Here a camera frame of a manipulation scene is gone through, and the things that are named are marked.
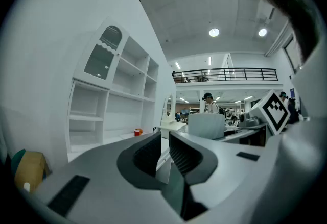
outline balcony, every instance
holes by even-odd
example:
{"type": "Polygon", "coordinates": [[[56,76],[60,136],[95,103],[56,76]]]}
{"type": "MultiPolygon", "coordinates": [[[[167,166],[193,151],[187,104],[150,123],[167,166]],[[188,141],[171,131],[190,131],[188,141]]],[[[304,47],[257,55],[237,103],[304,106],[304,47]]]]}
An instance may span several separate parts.
{"type": "Polygon", "coordinates": [[[176,84],[212,81],[278,81],[276,69],[215,68],[173,72],[176,84]]]}

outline white shirt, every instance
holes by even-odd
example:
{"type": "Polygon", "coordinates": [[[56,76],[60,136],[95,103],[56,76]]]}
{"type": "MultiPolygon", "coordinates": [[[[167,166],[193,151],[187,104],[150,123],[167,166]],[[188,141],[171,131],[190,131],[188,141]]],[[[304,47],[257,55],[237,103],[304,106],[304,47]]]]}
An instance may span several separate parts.
{"type": "Polygon", "coordinates": [[[216,103],[212,102],[208,105],[208,113],[219,113],[219,107],[216,103]]]}

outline black cap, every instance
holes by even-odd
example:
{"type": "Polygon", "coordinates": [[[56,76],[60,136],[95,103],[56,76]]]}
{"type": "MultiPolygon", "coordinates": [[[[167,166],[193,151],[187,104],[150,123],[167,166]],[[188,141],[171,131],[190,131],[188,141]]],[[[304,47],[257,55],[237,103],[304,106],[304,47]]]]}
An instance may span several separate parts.
{"type": "Polygon", "coordinates": [[[202,97],[202,99],[203,100],[205,100],[205,99],[207,99],[208,97],[213,97],[212,95],[211,95],[211,93],[209,93],[209,92],[207,92],[205,95],[204,95],[204,97],[202,97]]]}

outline black rectangular marking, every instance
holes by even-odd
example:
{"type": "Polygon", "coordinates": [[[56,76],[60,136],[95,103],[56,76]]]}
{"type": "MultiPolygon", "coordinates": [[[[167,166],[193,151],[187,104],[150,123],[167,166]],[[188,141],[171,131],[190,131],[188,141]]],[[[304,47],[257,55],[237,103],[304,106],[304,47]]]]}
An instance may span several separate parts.
{"type": "Polygon", "coordinates": [[[259,159],[259,155],[251,154],[251,153],[244,153],[244,152],[239,152],[236,154],[236,156],[251,160],[251,161],[257,161],[259,159]]]}
{"type": "Polygon", "coordinates": [[[50,201],[48,207],[65,217],[89,180],[87,177],[75,175],[50,201]]]}

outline white cabinet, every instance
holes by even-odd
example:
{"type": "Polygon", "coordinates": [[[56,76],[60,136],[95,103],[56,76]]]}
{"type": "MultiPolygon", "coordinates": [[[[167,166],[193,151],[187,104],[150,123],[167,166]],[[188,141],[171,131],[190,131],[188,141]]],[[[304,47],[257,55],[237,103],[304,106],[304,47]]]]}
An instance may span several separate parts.
{"type": "Polygon", "coordinates": [[[107,19],[75,69],[67,115],[71,160],[99,145],[152,132],[158,64],[107,19]]]}

